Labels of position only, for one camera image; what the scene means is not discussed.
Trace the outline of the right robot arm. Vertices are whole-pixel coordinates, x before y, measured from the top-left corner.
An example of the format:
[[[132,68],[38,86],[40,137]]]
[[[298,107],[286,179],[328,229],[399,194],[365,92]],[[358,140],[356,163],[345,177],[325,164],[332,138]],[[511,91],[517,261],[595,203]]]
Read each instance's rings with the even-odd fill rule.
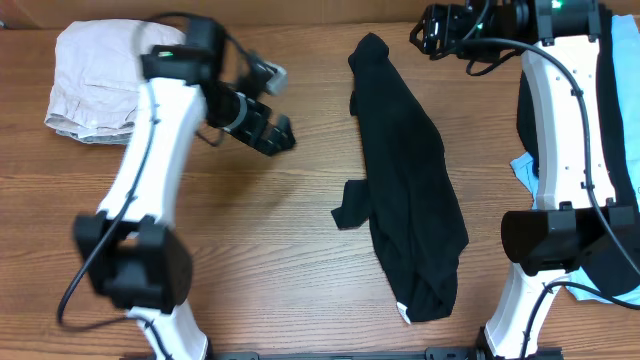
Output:
[[[602,148],[597,63],[602,35],[595,1],[468,1],[431,4],[410,42],[433,60],[455,55],[495,68],[522,60],[535,115],[537,206],[507,212],[501,239],[511,266],[499,305],[470,348],[432,347],[430,359],[558,359],[537,338],[571,274],[631,229]]]

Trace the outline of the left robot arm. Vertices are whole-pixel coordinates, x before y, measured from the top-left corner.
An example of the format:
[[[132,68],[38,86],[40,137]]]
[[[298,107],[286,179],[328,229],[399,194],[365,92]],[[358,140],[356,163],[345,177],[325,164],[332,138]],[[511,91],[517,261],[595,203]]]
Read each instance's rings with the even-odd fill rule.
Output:
[[[187,14],[185,40],[145,49],[143,28],[133,34],[139,57],[140,114],[116,178],[93,215],[75,219],[83,263],[79,278],[135,321],[157,359],[209,359],[209,338],[188,302],[193,262],[175,233],[176,199],[201,125],[274,156],[295,146],[290,120],[270,122],[259,100],[287,86],[284,68],[242,51],[247,72],[220,78],[231,35],[215,20]]]

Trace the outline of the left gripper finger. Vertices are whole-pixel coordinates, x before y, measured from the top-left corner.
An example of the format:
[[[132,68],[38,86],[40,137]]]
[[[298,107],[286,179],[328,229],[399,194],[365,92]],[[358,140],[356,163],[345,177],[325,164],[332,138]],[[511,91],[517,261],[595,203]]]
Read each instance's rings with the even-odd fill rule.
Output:
[[[293,135],[290,119],[286,115],[280,115],[275,127],[272,129],[272,141],[278,150],[291,150],[296,139]]]
[[[253,148],[261,154],[269,157],[275,156],[282,150],[278,140],[262,137],[255,141]]]

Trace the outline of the black t-shirt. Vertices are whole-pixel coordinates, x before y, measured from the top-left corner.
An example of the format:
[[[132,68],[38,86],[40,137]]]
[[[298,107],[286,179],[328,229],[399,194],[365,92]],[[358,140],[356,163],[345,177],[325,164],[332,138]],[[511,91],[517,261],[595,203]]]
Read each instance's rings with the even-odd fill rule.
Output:
[[[408,324],[452,314],[459,257],[469,242],[436,126],[369,33],[348,58],[349,110],[359,125],[366,176],[349,180],[331,214],[341,230],[367,224]]]

